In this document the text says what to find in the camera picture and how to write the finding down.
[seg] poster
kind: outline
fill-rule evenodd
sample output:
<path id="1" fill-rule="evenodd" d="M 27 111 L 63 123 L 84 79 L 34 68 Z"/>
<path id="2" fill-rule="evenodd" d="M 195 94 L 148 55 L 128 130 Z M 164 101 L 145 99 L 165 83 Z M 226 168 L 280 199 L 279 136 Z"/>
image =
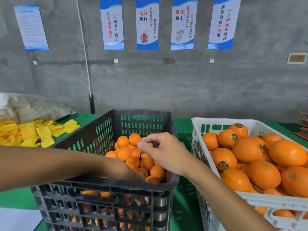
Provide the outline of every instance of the poster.
<path id="1" fill-rule="evenodd" d="M 173 0 L 171 49 L 193 49 L 198 0 Z"/>
<path id="2" fill-rule="evenodd" d="M 27 51 L 49 50 L 41 13 L 37 4 L 16 5 L 14 11 Z"/>
<path id="3" fill-rule="evenodd" d="M 241 0 L 214 0 L 208 49 L 232 49 Z"/>
<path id="4" fill-rule="evenodd" d="M 158 50 L 159 0 L 136 0 L 137 50 Z"/>
<path id="5" fill-rule="evenodd" d="M 105 50 L 124 50 L 121 0 L 99 0 Z"/>

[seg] white conduit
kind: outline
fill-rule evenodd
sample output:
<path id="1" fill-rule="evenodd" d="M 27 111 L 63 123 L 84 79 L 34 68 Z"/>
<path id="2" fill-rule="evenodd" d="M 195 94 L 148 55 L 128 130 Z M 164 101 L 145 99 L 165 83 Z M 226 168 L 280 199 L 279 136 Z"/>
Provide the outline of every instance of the white conduit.
<path id="1" fill-rule="evenodd" d="M 91 86 L 90 86 L 88 59 L 87 59 L 86 45 L 85 45 L 85 43 L 84 43 L 84 37 L 83 37 L 83 31 L 82 31 L 82 23 L 81 23 L 81 17 L 80 17 L 80 11 L 79 11 L 78 0 L 76 0 L 76 4 L 77 4 L 78 17 L 79 17 L 79 23 L 80 23 L 80 30 L 81 30 L 81 36 L 82 36 L 82 42 L 83 42 L 84 57 L 85 57 L 85 60 L 86 60 L 87 76 L 88 76 L 88 83 L 89 83 L 89 93 L 90 93 L 90 96 L 91 96 L 92 92 L 91 92 Z"/>

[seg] green table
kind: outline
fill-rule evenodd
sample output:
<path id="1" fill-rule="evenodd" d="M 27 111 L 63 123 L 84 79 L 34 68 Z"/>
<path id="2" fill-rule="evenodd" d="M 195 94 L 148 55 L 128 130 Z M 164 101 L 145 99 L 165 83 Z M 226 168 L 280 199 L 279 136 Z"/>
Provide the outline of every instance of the green table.
<path id="1" fill-rule="evenodd" d="M 70 119 L 74 119 L 80 125 L 85 125 L 98 115 L 96 114 L 73 114 L 64 118 L 59 123 L 65 123 Z M 272 121 L 264 121 L 276 131 L 296 141 L 297 143 L 308 148 L 308 141 L 293 134 L 293 131 L 299 129 L 297 124 L 283 124 Z M 193 125 L 190 119 L 175 119 L 174 125 L 177 127 L 178 139 L 183 142 L 186 148 L 191 150 L 191 140 Z M 30 188 L 18 189 L 0 193 L 0 207 L 18 208 L 18 209 L 37 209 L 36 202 Z M 46 231 L 46 225 L 42 222 L 35 231 Z M 200 216 L 199 204 L 195 187 L 186 178 L 180 177 L 179 184 L 174 190 L 174 204 L 171 217 L 171 231 L 194 230 L 203 231 L 202 220 Z"/>

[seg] black plastic crate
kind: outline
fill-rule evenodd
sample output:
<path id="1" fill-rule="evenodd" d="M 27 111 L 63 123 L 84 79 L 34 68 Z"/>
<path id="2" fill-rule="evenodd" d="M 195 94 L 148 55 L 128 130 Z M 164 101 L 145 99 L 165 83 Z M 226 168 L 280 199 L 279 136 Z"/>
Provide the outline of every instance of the black plastic crate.
<path id="1" fill-rule="evenodd" d="M 171 111 L 113 109 L 51 147 L 105 155 L 114 150 L 114 143 L 122 135 L 138 133 L 143 137 L 169 132 L 177 137 L 173 120 Z M 178 182 L 179 175 L 167 171 L 163 184 L 80 176 L 31 190 L 49 231 L 167 231 L 170 230 L 173 190 Z M 110 192 L 115 197 L 82 195 L 82 190 Z"/>

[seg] gray concrete wall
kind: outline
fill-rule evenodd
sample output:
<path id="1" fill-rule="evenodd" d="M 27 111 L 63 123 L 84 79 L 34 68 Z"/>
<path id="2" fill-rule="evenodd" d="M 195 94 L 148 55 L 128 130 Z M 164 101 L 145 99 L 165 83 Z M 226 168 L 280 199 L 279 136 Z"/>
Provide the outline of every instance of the gray concrete wall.
<path id="1" fill-rule="evenodd" d="M 24 50 L 13 11 L 24 3 L 39 5 L 49 51 Z M 290 122 L 307 110 L 308 64 L 286 60 L 308 51 L 308 0 L 242 0 L 232 50 L 207 50 L 213 0 L 198 0 L 194 50 L 170 50 L 172 0 L 160 0 L 158 51 L 137 51 L 135 0 L 122 0 L 124 51 L 104 50 L 99 0 L 79 5 L 97 113 L 168 109 L 176 117 Z M 175 63 L 165 65 L 165 57 Z M 0 91 L 89 112 L 75 0 L 0 0 Z"/>

